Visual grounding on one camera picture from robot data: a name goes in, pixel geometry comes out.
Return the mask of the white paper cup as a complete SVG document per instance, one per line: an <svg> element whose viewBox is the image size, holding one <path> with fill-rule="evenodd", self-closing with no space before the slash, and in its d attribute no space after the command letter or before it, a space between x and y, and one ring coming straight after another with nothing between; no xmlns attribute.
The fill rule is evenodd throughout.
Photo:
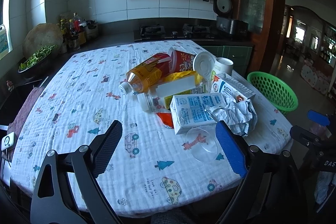
<svg viewBox="0 0 336 224"><path fill-rule="evenodd" d="M217 57L213 66L213 75L226 73L232 76L234 62L225 57Z"/></svg>

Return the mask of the polka dot play tent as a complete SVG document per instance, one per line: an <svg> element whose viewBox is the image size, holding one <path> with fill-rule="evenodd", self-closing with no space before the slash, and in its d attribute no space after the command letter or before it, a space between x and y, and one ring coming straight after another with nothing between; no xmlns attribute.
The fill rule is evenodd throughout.
<svg viewBox="0 0 336 224"><path fill-rule="evenodd" d="M320 92L322 95L326 95L329 91L329 77L318 71L310 61L304 61L300 76L310 85L310 87Z"/></svg>

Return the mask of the green plastic basket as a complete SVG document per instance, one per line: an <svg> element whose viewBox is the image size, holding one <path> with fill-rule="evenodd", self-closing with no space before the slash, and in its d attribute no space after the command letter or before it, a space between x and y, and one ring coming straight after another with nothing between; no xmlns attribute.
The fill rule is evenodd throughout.
<svg viewBox="0 0 336 224"><path fill-rule="evenodd" d="M283 115L298 108L298 98L283 80L265 72L251 72L247 81L252 84Z"/></svg>

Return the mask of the white plastic lid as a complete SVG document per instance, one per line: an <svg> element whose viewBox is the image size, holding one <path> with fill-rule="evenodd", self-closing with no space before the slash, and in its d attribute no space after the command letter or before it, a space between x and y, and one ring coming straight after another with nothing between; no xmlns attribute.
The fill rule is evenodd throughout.
<svg viewBox="0 0 336 224"><path fill-rule="evenodd" d="M193 60L193 70L209 81L216 61L216 57L207 51L198 53Z"/></svg>

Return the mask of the blue white milk carton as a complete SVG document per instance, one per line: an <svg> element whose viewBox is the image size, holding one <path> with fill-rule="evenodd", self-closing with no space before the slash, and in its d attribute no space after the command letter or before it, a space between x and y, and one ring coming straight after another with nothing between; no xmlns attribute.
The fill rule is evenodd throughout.
<svg viewBox="0 0 336 224"><path fill-rule="evenodd" d="M175 135L186 134L191 128L215 124L208 109L224 106L221 93L174 95L170 103Z"/></svg>

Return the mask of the bowl of green vegetables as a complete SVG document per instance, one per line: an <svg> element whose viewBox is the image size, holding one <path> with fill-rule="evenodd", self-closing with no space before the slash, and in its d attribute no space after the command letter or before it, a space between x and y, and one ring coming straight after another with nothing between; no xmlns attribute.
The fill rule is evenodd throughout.
<svg viewBox="0 0 336 224"><path fill-rule="evenodd" d="M41 46L26 61L20 63L18 73L25 79L34 78L47 65L56 45Z"/></svg>

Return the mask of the red sauce bottle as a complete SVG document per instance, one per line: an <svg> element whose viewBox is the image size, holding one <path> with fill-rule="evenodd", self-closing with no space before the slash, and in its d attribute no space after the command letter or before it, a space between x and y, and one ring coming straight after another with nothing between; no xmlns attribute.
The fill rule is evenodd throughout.
<svg viewBox="0 0 336 224"><path fill-rule="evenodd" d="M74 12L72 22L73 22L73 31L75 33L79 33L81 30L80 29L81 18L80 16L78 16L77 12Z"/></svg>

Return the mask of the cartoon print tablecloth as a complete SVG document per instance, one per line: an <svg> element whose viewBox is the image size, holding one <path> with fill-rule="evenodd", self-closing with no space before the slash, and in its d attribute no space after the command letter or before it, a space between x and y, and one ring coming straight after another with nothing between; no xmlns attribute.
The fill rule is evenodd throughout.
<svg viewBox="0 0 336 224"><path fill-rule="evenodd" d="M144 217L235 187L240 177L220 152L210 162L191 153L194 140L176 135L134 94L122 95L127 71L170 48L196 55L190 40L135 43L76 53L56 73L30 111L14 149L11 181L32 195L49 150L67 153L88 145L113 121L122 138L98 184L114 211Z"/></svg>

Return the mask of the clear bottle yellow label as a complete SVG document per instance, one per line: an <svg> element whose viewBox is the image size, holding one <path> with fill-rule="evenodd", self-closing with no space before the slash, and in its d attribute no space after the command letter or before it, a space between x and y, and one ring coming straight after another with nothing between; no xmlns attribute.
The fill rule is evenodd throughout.
<svg viewBox="0 0 336 224"><path fill-rule="evenodd" d="M151 86L147 92L137 95L139 105L147 112L167 112L175 95L207 93L209 82L196 74Z"/></svg>

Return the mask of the orange drink plastic bottle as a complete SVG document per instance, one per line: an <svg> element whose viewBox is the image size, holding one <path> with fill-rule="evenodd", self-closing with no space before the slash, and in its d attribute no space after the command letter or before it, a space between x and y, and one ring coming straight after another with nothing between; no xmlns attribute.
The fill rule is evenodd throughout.
<svg viewBox="0 0 336 224"><path fill-rule="evenodd" d="M131 92L143 93L171 71L171 57L167 53L156 53L126 73L126 81L119 85L123 95Z"/></svg>

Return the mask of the clear plastic dome lid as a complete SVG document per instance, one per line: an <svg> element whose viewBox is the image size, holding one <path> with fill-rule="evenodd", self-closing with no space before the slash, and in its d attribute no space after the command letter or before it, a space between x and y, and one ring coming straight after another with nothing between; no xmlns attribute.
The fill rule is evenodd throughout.
<svg viewBox="0 0 336 224"><path fill-rule="evenodd" d="M215 140L215 125L190 129L185 136L182 147L199 162L214 161L219 153Z"/></svg>

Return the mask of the green kitchen cabinet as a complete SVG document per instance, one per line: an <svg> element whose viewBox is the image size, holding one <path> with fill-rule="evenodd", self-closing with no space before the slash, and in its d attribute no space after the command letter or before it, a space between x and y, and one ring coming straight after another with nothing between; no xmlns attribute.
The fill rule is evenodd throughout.
<svg viewBox="0 0 336 224"><path fill-rule="evenodd" d="M234 62L233 70L245 76L252 55L252 47L244 46L203 46L216 57L224 57Z"/></svg>

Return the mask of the white paper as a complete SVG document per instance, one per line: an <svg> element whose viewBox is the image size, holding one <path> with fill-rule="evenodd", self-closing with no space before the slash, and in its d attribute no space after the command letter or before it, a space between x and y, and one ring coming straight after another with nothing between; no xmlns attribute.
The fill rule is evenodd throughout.
<svg viewBox="0 0 336 224"><path fill-rule="evenodd" d="M219 106L205 106L205 111L216 121L224 121L229 129L240 136L247 136L256 127L257 114L251 100L236 102L233 97L220 94Z"/></svg>

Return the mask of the black rice cooker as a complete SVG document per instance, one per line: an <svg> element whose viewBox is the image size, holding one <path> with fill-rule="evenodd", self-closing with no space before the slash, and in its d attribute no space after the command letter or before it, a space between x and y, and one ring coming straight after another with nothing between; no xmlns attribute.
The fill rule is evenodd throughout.
<svg viewBox="0 0 336 224"><path fill-rule="evenodd" d="M234 0L214 0L214 13L217 15L217 29L230 35L243 35L248 24L234 18Z"/></svg>

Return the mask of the red cartoon paper cup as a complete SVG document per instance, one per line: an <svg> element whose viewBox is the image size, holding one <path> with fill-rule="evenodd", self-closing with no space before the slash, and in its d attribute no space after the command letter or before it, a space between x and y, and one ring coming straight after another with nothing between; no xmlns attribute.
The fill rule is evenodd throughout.
<svg viewBox="0 0 336 224"><path fill-rule="evenodd" d="M170 72L184 72L193 70L195 55L170 48L168 55L171 57Z"/></svg>

